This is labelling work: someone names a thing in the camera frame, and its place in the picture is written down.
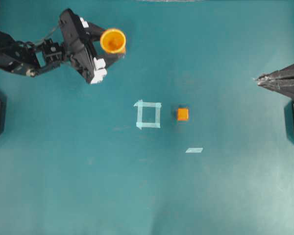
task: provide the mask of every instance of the tape strip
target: tape strip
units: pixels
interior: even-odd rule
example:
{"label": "tape strip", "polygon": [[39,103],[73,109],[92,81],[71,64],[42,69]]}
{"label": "tape strip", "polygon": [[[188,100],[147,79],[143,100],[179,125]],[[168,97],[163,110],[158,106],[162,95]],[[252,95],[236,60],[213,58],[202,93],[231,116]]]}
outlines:
{"label": "tape strip", "polygon": [[203,148],[188,148],[185,153],[201,153]]}
{"label": "tape strip", "polygon": [[[138,100],[134,107],[137,107],[137,122],[136,126],[139,129],[146,128],[160,128],[160,109],[161,103],[143,102],[142,99]],[[155,122],[143,122],[143,107],[155,108]]]}

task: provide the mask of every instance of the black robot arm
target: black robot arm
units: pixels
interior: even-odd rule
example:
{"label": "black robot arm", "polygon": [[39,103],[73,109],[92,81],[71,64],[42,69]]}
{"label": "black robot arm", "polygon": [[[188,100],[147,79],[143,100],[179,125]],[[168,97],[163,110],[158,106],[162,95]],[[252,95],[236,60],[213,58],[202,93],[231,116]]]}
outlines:
{"label": "black robot arm", "polygon": [[[123,54],[97,55],[94,41],[99,41],[105,29],[84,21],[71,9],[60,15],[59,25],[64,42],[55,43],[44,39],[38,44],[15,41],[10,35],[0,32],[0,69],[25,76],[35,77],[69,62],[87,83],[94,83],[96,61],[104,59],[105,69],[116,62]],[[42,52],[45,61],[40,66],[36,53]]]}

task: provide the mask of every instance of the orange cube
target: orange cube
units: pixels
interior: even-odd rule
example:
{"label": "orange cube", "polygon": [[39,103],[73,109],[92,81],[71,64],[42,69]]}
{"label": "orange cube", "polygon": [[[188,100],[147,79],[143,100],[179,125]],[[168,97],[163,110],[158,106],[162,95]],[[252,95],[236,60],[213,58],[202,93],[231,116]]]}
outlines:
{"label": "orange cube", "polygon": [[188,109],[178,109],[177,110],[177,120],[178,121],[188,121]]}

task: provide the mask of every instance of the yellow cup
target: yellow cup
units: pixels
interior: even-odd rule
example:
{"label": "yellow cup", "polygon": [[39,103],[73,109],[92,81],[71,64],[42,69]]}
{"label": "yellow cup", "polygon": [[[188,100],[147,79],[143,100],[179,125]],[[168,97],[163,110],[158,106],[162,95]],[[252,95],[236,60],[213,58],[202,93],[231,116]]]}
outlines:
{"label": "yellow cup", "polygon": [[125,44],[124,33],[116,28],[107,29],[100,37],[100,45],[107,53],[125,53]]}

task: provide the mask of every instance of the table surface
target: table surface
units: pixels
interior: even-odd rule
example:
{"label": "table surface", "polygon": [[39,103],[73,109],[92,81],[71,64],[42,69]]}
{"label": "table surface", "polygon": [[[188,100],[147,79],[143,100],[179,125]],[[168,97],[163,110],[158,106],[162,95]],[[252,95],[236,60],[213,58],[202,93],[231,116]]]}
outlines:
{"label": "table surface", "polygon": [[67,7],[127,54],[97,85],[0,70],[0,235],[294,235],[290,99],[254,81],[294,63],[294,0],[2,0],[0,30],[37,41]]}

